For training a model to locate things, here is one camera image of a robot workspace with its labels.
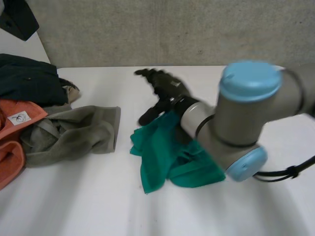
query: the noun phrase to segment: wall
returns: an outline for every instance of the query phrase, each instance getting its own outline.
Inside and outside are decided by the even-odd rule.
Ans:
[[[315,62],[314,0],[29,0],[58,67]]]

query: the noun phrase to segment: orange cloth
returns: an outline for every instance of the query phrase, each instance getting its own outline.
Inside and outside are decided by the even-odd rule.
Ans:
[[[23,128],[43,119],[47,113],[32,102],[0,99],[0,190],[20,173],[25,155],[19,141]],[[14,125],[8,117],[25,111],[31,120]]]

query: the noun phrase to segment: green towel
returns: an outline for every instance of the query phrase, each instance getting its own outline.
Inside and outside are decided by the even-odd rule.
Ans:
[[[161,188],[166,179],[180,187],[195,188],[225,179],[197,141],[183,145],[176,141],[175,126],[179,117],[164,114],[131,135],[130,153],[142,157],[140,175],[145,193]]]

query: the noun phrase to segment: white tabletop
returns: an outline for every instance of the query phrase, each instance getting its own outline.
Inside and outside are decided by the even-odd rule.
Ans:
[[[26,57],[33,60],[50,63],[37,32],[35,32],[25,42],[9,34],[3,29],[0,29],[0,53]]]
[[[196,189],[170,182],[144,194],[141,158],[129,154],[137,119],[156,102],[139,67],[59,69],[82,97],[73,107],[120,106],[115,153],[26,169],[0,191],[1,236],[304,236],[314,235],[315,203],[309,168],[280,183],[224,182]],[[215,104],[223,66],[164,67],[193,95]],[[314,122],[306,116],[269,123],[260,143],[269,170],[300,164],[315,153]]]

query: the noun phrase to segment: white label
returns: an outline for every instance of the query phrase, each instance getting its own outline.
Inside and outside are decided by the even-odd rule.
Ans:
[[[12,124],[14,125],[18,125],[18,124],[22,124],[24,122],[27,122],[29,120],[31,120],[31,118],[29,117],[29,115],[26,113],[26,111],[17,113],[15,115],[12,115],[10,117],[8,117],[9,121],[12,122]]]

